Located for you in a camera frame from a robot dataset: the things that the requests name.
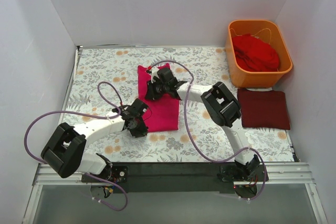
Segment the pink t shirt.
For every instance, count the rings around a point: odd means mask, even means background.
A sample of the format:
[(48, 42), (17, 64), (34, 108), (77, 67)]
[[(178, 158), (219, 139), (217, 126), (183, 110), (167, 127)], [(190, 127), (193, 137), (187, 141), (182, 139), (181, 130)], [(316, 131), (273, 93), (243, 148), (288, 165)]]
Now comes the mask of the pink t shirt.
[(146, 72), (146, 67), (139, 65), (138, 74), (138, 98), (149, 106), (144, 114), (144, 121), (148, 127), (148, 132), (177, 131), (179, 129), (179, 101), (165, 94), (157, 101), (145, 99), (147, 91), (147, 81), (151, 80)]

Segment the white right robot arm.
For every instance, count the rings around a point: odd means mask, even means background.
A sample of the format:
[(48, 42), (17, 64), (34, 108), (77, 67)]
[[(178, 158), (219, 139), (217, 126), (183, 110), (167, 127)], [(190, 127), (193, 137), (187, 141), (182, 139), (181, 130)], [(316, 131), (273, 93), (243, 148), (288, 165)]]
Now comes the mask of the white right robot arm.
[(179, 81), (169, 68), (148, 67), (147, 100), (156, 101), (168, 94), (177, 100), (194, 101), (204, 104), (215, 124), (220, 126), (234, 151), (238, 176), (251, 180), (257, 174), (260, 160), (249, 148), (247, 136), (241, 123), (241, 106), (235, 96), (222, 83), (212, 86), (196, 85), (191, 81)]

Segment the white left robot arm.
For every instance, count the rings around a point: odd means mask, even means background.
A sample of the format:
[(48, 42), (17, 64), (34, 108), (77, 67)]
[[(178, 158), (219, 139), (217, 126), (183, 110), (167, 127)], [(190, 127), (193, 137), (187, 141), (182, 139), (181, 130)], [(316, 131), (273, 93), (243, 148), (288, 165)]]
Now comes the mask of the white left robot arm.
[(135, 99), (131, 105), (114, 108), (100, 119), (76, 125), (59, 124), (41, 157), (61, 178), (81, 172), (94, 175), (100, 182), (112, 181), (112, 162), (102, 154), (86, 153), (85, 149), (97, 140), (125, 130), (133, 137), (146, 136), (148, 127), (143, 115), (148, 109), (143, 101)]

